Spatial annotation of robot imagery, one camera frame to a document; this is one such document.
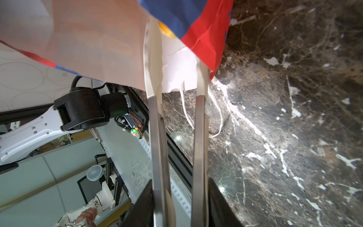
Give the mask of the red paper gift bag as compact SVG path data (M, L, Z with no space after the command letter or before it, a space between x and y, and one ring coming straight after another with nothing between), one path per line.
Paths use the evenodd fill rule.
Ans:
M43 65L146 90L146 55L162 92L197 88L221 63L233 1L1 1L1 43ZM144 52L145 36L156 56Z

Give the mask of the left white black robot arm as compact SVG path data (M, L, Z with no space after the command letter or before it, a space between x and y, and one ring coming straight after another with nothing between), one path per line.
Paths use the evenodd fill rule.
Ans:
M128 112L121 92L100 95L98 88L74 87L33 121L1 136L1 165L22 160L36 148L79 131L104 126Z

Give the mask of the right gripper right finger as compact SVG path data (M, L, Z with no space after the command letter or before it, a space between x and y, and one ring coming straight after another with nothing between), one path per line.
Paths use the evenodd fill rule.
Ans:
M209 69L197 59L197 88L194 126L192 185L192 227L209 225L208 147L209 121L205 111L208 99Z

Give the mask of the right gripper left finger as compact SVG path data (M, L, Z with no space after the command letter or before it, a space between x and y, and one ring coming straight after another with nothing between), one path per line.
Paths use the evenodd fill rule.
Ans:
M167 140L162 105L162 37L158 20L150 16L145 30L143 61L144 82L149 109L149 139L152 159L152 187L154 196L154 226L174 227L175 209L171 183Z

